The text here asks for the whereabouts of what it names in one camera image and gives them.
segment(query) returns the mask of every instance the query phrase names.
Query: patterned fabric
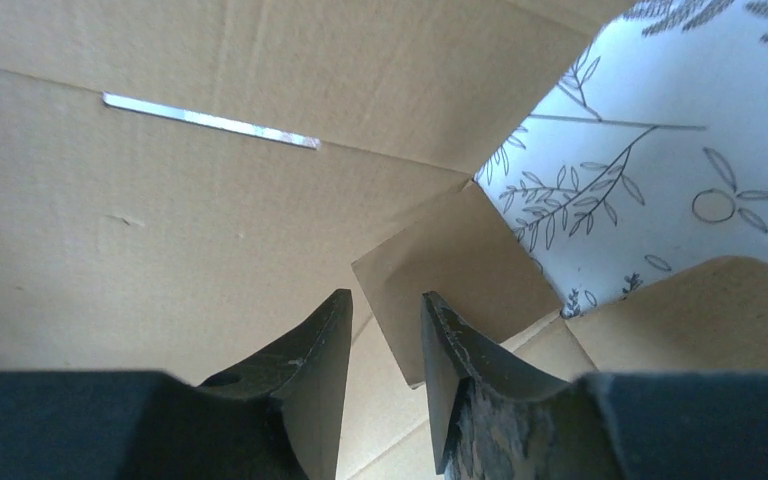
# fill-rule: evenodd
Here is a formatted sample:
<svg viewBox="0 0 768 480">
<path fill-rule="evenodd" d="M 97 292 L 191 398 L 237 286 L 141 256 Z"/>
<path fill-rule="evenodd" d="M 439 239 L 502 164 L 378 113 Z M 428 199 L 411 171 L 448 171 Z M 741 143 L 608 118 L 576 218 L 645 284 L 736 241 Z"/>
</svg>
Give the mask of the patterned fabric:
<svg viewBox="0 0 768 480">
<path fill-rule="evenodd" d="M 475 176 L 565 316 L 711 258 L 768 262 L 768 1 L 643 1 Z"/>
</svg>

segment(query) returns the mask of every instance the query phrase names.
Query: silver strip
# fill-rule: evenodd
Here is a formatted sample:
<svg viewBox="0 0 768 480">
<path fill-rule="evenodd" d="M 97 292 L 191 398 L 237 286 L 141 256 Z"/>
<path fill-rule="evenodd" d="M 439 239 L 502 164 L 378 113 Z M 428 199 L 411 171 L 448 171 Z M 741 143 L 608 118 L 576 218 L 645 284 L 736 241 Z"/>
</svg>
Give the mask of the silver strip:
<svg viewBox="0 0 768 480">
<path fill-rule="evenodd" d="M 181 122 L 194 123 L 203 127 L 217 128 L 229 132 L 241 133 L 250 137 L 264 138 L 273 142 L 286 143 L 297 147 L 310 148 L 318 150 L 321 142 L 318 138 L 307 137 L 298 133 L 284 132 L 260 125 L 240 122 L 238 120 L 229 120 L 227 118 L 216 117 L 206 113 L 192 112 L 183 108 L 160 105 L 159 103 L 146 102 L 136 98 L 123 97 L 113 93 L 103 93 L 102 100 L 110 107 L 130 110 L 132 112 L 146 113 L 156 117 L 169 118 Z"/>
</svg>

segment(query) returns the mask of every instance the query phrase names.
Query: shiny metallic strip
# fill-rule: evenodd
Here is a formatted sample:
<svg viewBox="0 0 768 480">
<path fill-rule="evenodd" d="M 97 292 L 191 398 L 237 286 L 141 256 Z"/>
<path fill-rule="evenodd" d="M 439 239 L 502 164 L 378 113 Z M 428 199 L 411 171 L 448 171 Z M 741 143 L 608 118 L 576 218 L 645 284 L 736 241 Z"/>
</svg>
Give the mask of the shiny metallic strip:
<svg viewBox="0 0 768 480">
<path fill-rule="evenodd" d="M 206 113 L 192 112 L 190 110 L 184 110 L 183 108 L 146 102 L 136 98 L 123 97 L 122 95 L 113 93 L 103 93 L 102 99 L 106 105 L 121 108 L 123 110 L 146 113 L 156 117 L 170 118 L 172 120 L 217 128 L 219 130 L 227 130 L 229 132 L 241 133 L 250 137 L 264 138 L 266 140 L 295 145 L 297 147 L 317 150 L 321 145 L 318 138 L 306 137 L 298 133 L 283 132 L 274 128 L 252 125 L 251 123 L 240 122 L 238 120 L 229 120 L 227 118 L 216 117 Z"/>
</svg>

